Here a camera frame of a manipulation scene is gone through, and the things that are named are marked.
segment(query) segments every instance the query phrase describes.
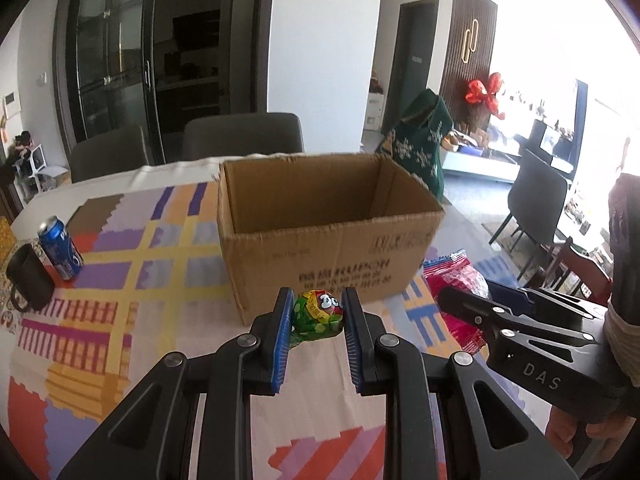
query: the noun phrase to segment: dark door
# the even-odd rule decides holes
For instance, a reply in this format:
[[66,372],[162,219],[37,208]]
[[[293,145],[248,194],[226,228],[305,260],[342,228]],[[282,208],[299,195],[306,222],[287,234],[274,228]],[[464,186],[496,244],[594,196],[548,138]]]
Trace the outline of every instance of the dark door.
[[230,0],[156,0],[153,84],[167,162],[180,159],[186,124],[229,113]]
[[438,0],[400,6],[396,50],[389,81],[383,131],[391,129],[405,108],[426,88],[438,19]]

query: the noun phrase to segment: doorway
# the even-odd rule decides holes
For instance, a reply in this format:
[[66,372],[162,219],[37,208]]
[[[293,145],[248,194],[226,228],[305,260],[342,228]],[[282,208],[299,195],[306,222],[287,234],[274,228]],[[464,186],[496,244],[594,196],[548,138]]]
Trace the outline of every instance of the doorway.
[[400,120],[402,111],[427,87],[438,3],[439,0],[420,0],[400,6],[383,134]]

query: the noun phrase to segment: white wall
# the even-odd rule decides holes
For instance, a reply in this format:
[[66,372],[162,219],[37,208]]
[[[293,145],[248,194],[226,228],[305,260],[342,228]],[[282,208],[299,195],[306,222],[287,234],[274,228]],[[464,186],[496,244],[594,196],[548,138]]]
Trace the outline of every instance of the white wall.
[[273,0],[267,106],[300,117],[307,152],[356,152],[380,0]]
[[[41,143],[47,164],[67,166],[52,78],[53,26],[58,0],[30,0],[22,11],[17,53],[22,126]],[[43,83],[42,74],[46,74]]]
[[[22,15],[18,16],[9,29],[9,33],[0,45],[0,100],[14,92],[18,93],[18,44],[20,41],[20,25]],[[13,143],[14,137],[22,132],[21,114],[15,114],[6,122],[6,141],[2,139],[4,152]]]
[[[380,0],[380,18],[378,19],[378,36],[376,38],[373,67],[376,69],[378,81],[385,94],[389,88],[389,79],[391,78],[391,69],[394,62],[400,5],[416,1],[419,0]],[[447,54],[447,45],[449,44],[452,5],[453,0],[440,0],[438,3],[436,35],[427,78],[427,86],[436,93],[440,91],[444,60]]]

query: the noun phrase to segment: gold handle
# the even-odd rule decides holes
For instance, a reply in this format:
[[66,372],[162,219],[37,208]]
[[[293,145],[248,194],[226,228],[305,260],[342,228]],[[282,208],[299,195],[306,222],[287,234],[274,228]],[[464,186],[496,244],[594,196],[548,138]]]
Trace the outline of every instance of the gold handle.
[[480,32],[480,24],[478,23],[478,20],[474,18],[473,22],[471,23],[471,45],[472,46],[469,47],[471,52],[475,52],[476,48],[478,47],[479,32]]
[[471,35],[471,31],[469,29],[465,30],[465,35],[462,37],[462,53],[460,54],[460,59],[464,64],[469,62],[469,57],[471,56],[471,48],[468,46],[468,41]]

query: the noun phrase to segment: door handle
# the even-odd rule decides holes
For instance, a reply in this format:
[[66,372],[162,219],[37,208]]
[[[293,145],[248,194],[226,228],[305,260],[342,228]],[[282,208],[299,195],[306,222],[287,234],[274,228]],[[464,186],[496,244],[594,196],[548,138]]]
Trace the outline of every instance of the door handle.
[[471,52],[475,52],[476,48],[478,47],[479,31],[480,23],[478,23],[478,20],[474,18],[474,20],[471,22],[471,45],[469,46],[469,50],[471,50]]
[[148,61],[145,61],[145,66],[142,71],[142,77],[147,89],[151,90],[151,66]]
[[469,62],[469,57],[471,56],[471,46],[469,45],[470,35],[471,30],[468,28],[462,36],[462,53],[460,53],[460,59],[464,64]]

